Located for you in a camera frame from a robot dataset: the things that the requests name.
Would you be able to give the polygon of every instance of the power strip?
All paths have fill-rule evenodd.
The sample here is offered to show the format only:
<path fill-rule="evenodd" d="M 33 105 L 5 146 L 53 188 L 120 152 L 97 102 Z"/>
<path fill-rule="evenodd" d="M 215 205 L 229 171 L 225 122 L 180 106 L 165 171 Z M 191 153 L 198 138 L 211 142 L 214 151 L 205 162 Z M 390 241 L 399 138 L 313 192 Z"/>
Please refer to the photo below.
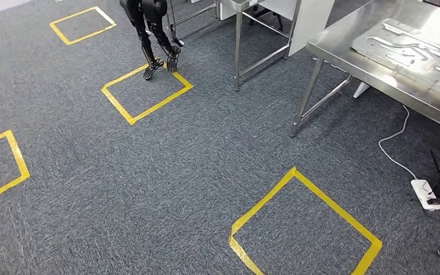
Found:
<path fill-rule="evenodd" d="M 422 205 L 422 208 L 434 211 L 440 209 L 439 203 L 433 203 L 429 204 L 427 201 L 430 199 L 436 199 L 436 196 L 434 195 L 433 189 L 427 182 L 427 180 L 424 179 L 414 179 L 411 181 L 412 188 L 414 189 L 414 192 L 419 198 L 419 202 Z"/>

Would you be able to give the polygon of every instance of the robot leg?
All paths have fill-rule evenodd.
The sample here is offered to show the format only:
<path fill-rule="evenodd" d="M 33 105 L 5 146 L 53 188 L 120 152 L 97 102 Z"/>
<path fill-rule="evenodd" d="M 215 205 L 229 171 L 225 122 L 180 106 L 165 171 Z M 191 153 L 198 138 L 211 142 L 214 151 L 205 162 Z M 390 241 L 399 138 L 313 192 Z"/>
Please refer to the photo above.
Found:
<path fill-rule="evenodd" d="M 166 0 L 142 0 L 144 16 L 154 36 L 163 51 L 168 55 L 166 67 L 168 71 L 174 72 L 178 67 L 178 56 L 181 49 L 171 46 L 170 40 L 163 31 L 163 17 L 166 15 L 168 5 Z"/>
<path fill-rule="evenodd" d="M 140 0 L 127 0 L 125 3 L 126 7 L 124 10 L 126 11 L 127 16 L 131 20 L 131 23 L 136 28 L 137 35 L 139 36 L 139 40 L 141 41 L 141 50 L 143 51 L 147 62 L 149 63 L 148 68 L 144 70 L 144 79 L 150 80 L 152 75 L 156 70 L 163 66 L 163 61 L 161 59 L 155 59 L 154 53 L 151 48 L 151 41 L 149 40 L 149 34 L 146 32 L 146 25 L 144 24 L 144 14 L 143 9 L 141 7 Z"/>

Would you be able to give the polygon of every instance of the white cable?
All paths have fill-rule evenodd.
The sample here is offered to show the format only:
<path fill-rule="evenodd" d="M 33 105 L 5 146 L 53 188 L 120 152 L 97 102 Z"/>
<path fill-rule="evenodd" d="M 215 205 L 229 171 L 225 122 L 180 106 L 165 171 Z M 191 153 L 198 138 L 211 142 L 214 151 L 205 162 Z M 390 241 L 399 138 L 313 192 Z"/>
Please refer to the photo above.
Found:
<path fill-rule="evenodd" d="M 387 154 L 386 150 L 384 150 L 384 148 L 382 148 L 382 142 L 385 142 L 386 140 L 392 139 L 392 138 L 394 138 L 394 137 L 396 137 L 396 136 L 402 134 L 402 133 L 406 130 L 407 119 L 409 119 L 410 113 L 409 113 L 409 110 L 407 109 L 407 107 L 406 107 L 405 105 L 402 105 L 402 107 L 404 107 L 404 109 L 405 109 L 406 112 L 407 112 L 407 116 L 406 116 L 406 119 L 404 120 L 404 126 L 402 127 L 402 130 L 400 130 L 399 132 L 397 132 L 397 133 L 395 133 L 395 134 L 393 134 L 393 135 L 391 135 L 391 136 L 389 136 L 389 137 L 386 137 L 386 138 L 384 138 L 384 139 L 379 140 L 379 147 L 380 147 L 380 149 L 382 150 L 382 152 L 384 152 L 384 154 L 386 154 L 386 156 L 387 156 L 390 160 L 392 160 L 392 162 L 394 162 L 394 163 L 397 164 L 398 166 L 401 166 L 402 168 L 404 168 L 405 170 L 407 170 L 407 172 L 411 173 L 411 175 L 414 177 L 414 179 L 417 179 L 417 178 L 416 178 L 416 175 L 414 175 L 414 173 L 413 173 L 411 170 L 409 170 L 406 166 L 404 166 L 404 165 L 402 165 L 402 164 L 396 162 L 393 158 L 391 158 L 391 157 Z"/>

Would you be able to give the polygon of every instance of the yellow floor tape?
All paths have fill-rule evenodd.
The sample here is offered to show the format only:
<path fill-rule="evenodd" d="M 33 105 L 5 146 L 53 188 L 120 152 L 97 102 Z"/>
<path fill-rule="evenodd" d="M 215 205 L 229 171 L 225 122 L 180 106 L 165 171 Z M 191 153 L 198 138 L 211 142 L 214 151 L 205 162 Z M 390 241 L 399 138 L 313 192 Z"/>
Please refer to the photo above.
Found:
<path fill-rule="evenodd" d="M 146 111 L 140 113 L 139 115 L 132 117 L 131 114 L 129 114 L 129 112 L 127 112 L 125 110 L 124 107 L 122 107 L 122 105 L 117 101 L 117 99 L 110 93 L 110 91 L 108 90 L 108 88 L 114 84 L 117 84 L 123 80 L 125 80 L 128 77 L 131 77 L 139 72 L 141 72 L 142 70 L 145 70 L 147 67 L 149 66 L 149 64 L 145 64 L 133 71 L 131 71 L 130 73 L 127 73 L 115 80 L 112 80 L 111 82 L 105 84 L 102 87 L 102 92 L 104 93 L 104 95 L 107 97 L 107 99 L 112 103 L 112 105 L 114 105 L 114 107 L 119 111 L 119 113 L 125 118 L 125 120 L 127 122 L 129 122 L 130 125 L 134 125 L 134 123 L 138 122 L 140 119 L 143 119 L 144 117 L 146 117 L 147 115 L 149 115 L 150 113 L 154 112 L 155 110 L 161 108 L 162 106 L 166 105 L 167 103 L 169 103 L 171 100 L 177 98 L 178 96 L 188 92 L 191 88 L 193 88 L 193 85 L 191 85 L 186 79 L 184 79 L 178 72 L 173 72 L 172 75 L 179 81 L 181 82 L 181 84 L 183 84 L 183 88 L 175 93 L 173 93 L 171 96 L 166 97 L 164 100 L 162 100 L 160 103 L 157 103 L 156 105 L 152 106 L 151 108 L 147 109 Z"/>
<path fill-rule="evenodd" d="M 264 275 L 260 268 L 254 264 L 252 259 L 247 255 L 244 249 L 239 245 L 239 243 L 234 239 L 234 234 L 255 214 L 257 213 L 266 202 L 268 202 L 272 197 L 281 190 L 292 178 L 298 179 L 303 183 L 308 189 L 316 194 L 322 201 L 324 201 L 331 209 L 337 212 L 345 221 L 347 221 L 353 228 L 355 228 L 361 235 L 363 235 L 372 244 L 368 248 L 365 255 L 362 257 L 352 275 L 362 275 L 364 274 L 372 261 L 375 259 L 380 249 L 382 248 L 382 242 L 374 236 L 370 231 L 368 231 L 363 225 L 361 225 L 356 219 L 354 219 L 350 214 L 343 210 L 339 205 L 336 204 L 331 198 L 324 194 L 318 187 L 316 187 L 312 182 L 309 181 L 305 176 L 293 167 L 287 174 L 285 174 L 282 179 L 258 202 L 254 205 L 247 213 L 236 220 L 232 227 L 229 237 L 229 245 L 237 254 L 237 256 L 244 262 L 244 264 L 252 270 L 256 275 Z"/>
<path fill-rule="evenodd" d="M 107 20 L 107 22 L 110 23 L 110 25 L 107 26 L 107 27 L 105 27 L 105 28 L 103 28 L 103 29 L 101 29 L 101 30 L 98 30 L 98 31 L 93 32 L 93 33 L 91 33 L 91 34 L 88 34 L 88 35 L 86 35 L 86 36 L 83 36 L 83 37 L 80 37 L 80 38 L 78 38 L 78 39 L 75 39 L 75 40 L 73 40 L 73 41 L 68 40 L 68 38 L 67 38 L 67 37 L 66 37 L 66 36 L 65 36 L 65 35 L 64 35 L 64 34 L 58 29 L 58 27 L 56 26 L 56 24 L 58 24 L 58 23 L 60 23 L 60 22 L 62 22 L 62 21 L 65 21 L 65 20 L 67 20 L 67 19 L 70 19 L 70 18 L 75 17 L 75 16 L 80 15 L 80 14 L 87 13 L 87 12 L 89 12 L 89 11 L 91 11 L 91 10 L 95 10 L 95 11 L 97 11 L 102 17 L 105 18 L 105 20 Z M 113 27 L 115 27 L 115 26 L 117 26 L 117 24 L 115 24 L 115 22 L 112 20 L 112 18 L 110 18 L 108 15 L 106 15 L 105 12 L 103 12 L 103 11 L 102 11 L 99 7 L 97 7 L 97 6 L 95 6 L 95 7 L 91 7 L 90 9 L 86 9 L 86 10 L 80 11 L 80 12 L 75 13 L 75 14 L 72 14 L 72 15 L 69 15 L 69 16 L 64 17 L 64 18 L 62 18 L 62 19 L 55 20 L 55 21 L 53 21 L 53 22 L 50 23 L 50 27 L 53 29 L 53 31 L 58 35 L 58 37 L 61 39 L 61 41 L 63 41 L 63 42 L 64 42 L 65 44 L 67 44 L 67 45 L 75 44 L 75 43 L 80 42 L 80 41 L 82 41 L 82 40 L 85 40 L 85 39 L 87 39 L 87 38 L 89 38 L 89 37 L 92 37 L 92 36 L 95 36 L 95 35 L 97 35 L 97 34 L 99 34 L 99 33 L 102 33 L 102 32 L 104 32 L 104 31 L 106 31 L 106 30 L 108 30 L 108 29 L 111 29 L 111 28 L 113 28 Z"/>
<path fill-rule="evenodd" d="M 4 133 L 1 133 L 0 139 L 2 138 L 6 138 L 7 142 L 9 142 L 9 146 L 11 147 L 11 151 L 13 152 L 14 159 L 16 160 L 16 164 L 18 164 L 18 169 L 21 175 L 17 179 L 12 180 L 10 183 L 1 186 L 0 194 L 11 187 L 18 185 L 23 180 L 29 178 L 28 168 L 26 167 L 26 163 L 24 162 L 24 159 L 21 155 L 21 150 L 19 150 L 18 143 L 16 142 L 16 139 L 14 138 L 11 130 L 7 130 Z"/>

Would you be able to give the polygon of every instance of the metal tray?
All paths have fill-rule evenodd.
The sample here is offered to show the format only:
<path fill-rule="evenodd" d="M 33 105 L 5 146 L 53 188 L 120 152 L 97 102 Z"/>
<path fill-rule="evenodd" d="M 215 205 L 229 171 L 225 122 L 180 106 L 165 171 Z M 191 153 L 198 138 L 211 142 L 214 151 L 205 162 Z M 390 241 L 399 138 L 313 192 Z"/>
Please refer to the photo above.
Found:
<path fill-rule="evenodd" d="M 392 18 L 385 19 L 353 41 L 358 53 L 440 93 L 440 38 Z"/>

